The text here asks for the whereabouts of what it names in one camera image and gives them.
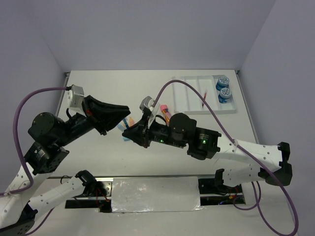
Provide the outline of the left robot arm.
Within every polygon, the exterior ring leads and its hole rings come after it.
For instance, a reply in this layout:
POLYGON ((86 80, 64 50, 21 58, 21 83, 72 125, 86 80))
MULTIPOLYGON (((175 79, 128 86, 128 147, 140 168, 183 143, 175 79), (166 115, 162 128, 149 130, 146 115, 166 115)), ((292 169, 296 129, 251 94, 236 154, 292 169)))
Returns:
POLYGON ((69 198, 106 195, 103 184, 87 170, 82 170, 60 186, 34 196, 39 186, 69 154, 64 149, 66 145, 93 129, 100 135, 106 135, 130 113, 128 106, 103 103, 90 95, 69 94, 67 101, 68 108, 76 112, 67 121, 44 112, 34 118, 28 130, 34 143, 24 155, 24 160, 34 184, 29 184, 24 169, 20 169, 10 184, 7 195, 1 197, 2 236, 28 235, 37 219, 69 198))

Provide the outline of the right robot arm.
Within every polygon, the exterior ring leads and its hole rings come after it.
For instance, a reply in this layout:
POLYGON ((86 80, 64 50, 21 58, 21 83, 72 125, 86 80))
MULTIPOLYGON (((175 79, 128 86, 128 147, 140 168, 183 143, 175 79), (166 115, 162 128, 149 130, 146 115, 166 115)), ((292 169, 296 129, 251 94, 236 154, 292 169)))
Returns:
POLYGON ((197 127, 197 122, 183 113, 170 119, 169 125, 149 123, 143 116, 123 132, 123 137, 148 148, 157 142, 177 148, 187 147, 187 155, 198 159, 225 159, 244 163, 242 168, 223 167, 215 172, 214 187, 225 192, 230 187, 253 181, 265 181, 273 186, 288 186, 292 180, 289 164, 290 146, 281 142, 275 146, 229 140, 218 131, 197 127))

